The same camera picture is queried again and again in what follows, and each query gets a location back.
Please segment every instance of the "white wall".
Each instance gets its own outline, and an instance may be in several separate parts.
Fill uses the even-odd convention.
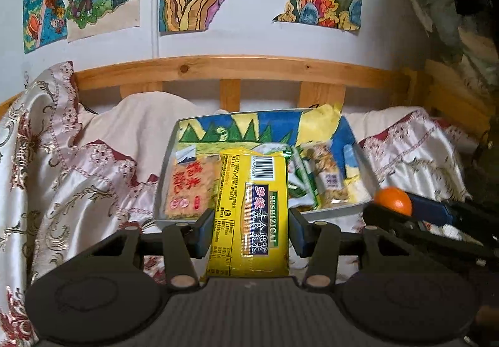
[[[209,30],[171,34],[160,38],[160,56],[197,54],[265,54],[308,57],[367,65],[384,69],[421,68],[427,57],[427,38],[413,14],[409,0],[363,0],[362,27],[358,34],[302,24],[273,23],[286,0],[226,0]],[[141,0],[141,27],[101,34],[68,43],[61,40],[29,54],[23,52],[22,0],[2,0],[0,11],[0,102],[23,89],[24,71],[30,80],[46,67],[72,60],[76,70],[151,57],[151,4]],[[290,107],[298,95],[293,83],[276,82],[243,89],[242,108]],[[217,108],[218,85],[166,88],[196,103]],[[364,90],[347,91],[346,105],[356,109],[381,108],[385,97]],[[97,108],[116,103],[116,89],[85,94],[83,102]]]

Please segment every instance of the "nutrition label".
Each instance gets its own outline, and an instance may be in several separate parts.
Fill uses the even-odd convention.
[[[234,222],[217,219],[213,225],[214,237],[211,242],[210,268],[207,274],[228,276],[230,274],[230,252],[234,238]]]

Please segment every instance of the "ribbed black surface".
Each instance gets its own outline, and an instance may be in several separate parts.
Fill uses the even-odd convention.
[[[172,297],[145,331],[113,347],[393,347],[350,324],[334,301],[291,278],[209,280]],[[461,345],[458,340],[442,346]],[[56,347],[42,341],[38,347]]]

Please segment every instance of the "green label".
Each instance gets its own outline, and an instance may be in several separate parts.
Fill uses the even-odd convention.
[[[279,204],[278,193],[270,192],[269,196],[269,246],[279,246]]]

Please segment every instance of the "yellow snack package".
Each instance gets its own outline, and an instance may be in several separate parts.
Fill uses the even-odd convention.
[[[281,152],[220,153],[222,168],[207,276],[286,276],[288,171]]]

